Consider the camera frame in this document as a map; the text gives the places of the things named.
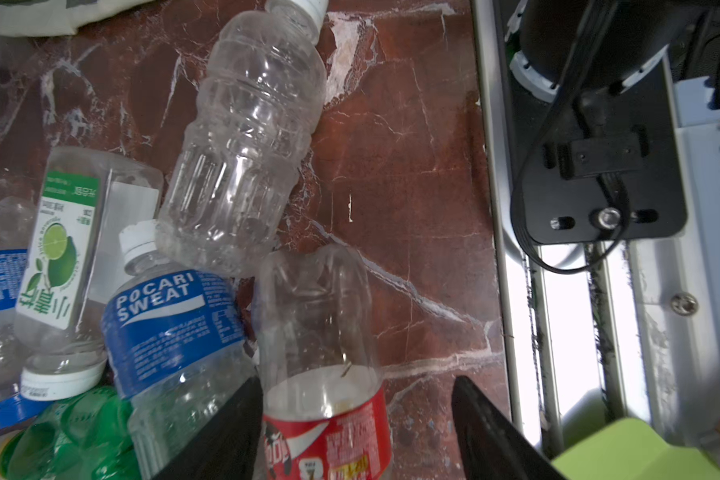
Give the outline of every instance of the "black mounting plate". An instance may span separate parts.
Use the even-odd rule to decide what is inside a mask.
[[[515,0],[494,0],[502,19],[500,44],[504,43],[506,19],[516,5]],[[509,61],[508,57],[501,73],[510,160],[517,174],[549,104],[536,99],[515,80],[508,68]],[[603,90],[588,94],[587,100],[599,113],[597,131],[592,133],[597,141],[585,140],[584,130],[569,108],[560,116],[545,146],[534,152],[530,160],[522,200],[531,237],[538,244],[609,238],[610,233],[596,228],[590,219],[594,212],[608,206],[595,174],[613,170],[614,162],[622,170],[633,210],[634,221],[625,239],[676,234],[685,225],[687,214],[662,64],[622,94],[612,95]],[[602,157],[619,141],[624,142],[621,158],[611,155],[595,166],[576,164],[572,155],[577,148],[589,148]],[[635,141],[640,151],[637,156]]]

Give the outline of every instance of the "green and white label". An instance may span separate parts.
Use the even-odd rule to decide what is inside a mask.
[[[17,312],[67,329],[81,288],[98,196],[97,178],[48,172]]]

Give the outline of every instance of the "red label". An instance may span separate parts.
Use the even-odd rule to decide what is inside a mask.
[[[264,415],[269,477],[377,480],[392,460],[384,389],[339,416],[288,422]]]

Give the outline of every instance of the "bottle neck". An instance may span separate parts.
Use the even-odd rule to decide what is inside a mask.
[[[169,264],[171,259],[157,250],[139,255],[125,265],[125,273],[131,276],[143,274],[153,266]]]
[[[291,0],[267,0],[264,8],[271,14],[284,18],[303,33],[313,45],[317,45],[320,31],[309,14]]]

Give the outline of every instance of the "bottle cap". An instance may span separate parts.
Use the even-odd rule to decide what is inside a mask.
[[[126,265],[138,256],[157,250],[156,227],[157,220],[142,220],[138,224],[123,228],[120,232],[120,249],[123,251],[123,262]]]
[[[106,360],[69,373],[21,372],[21,396],[29,400],[61,400],[94,388],[104,372]]]
[[[21,423],[27,418],[38,416],[52,402],[38,402],[23,398],[16,393],[0,400],[0,430]]]
[[[291,0],[291,2],[301,7],[317,27],[317,31],[320,32],[322,28],[322,20],[326,17],[328,11],[328,0]]]

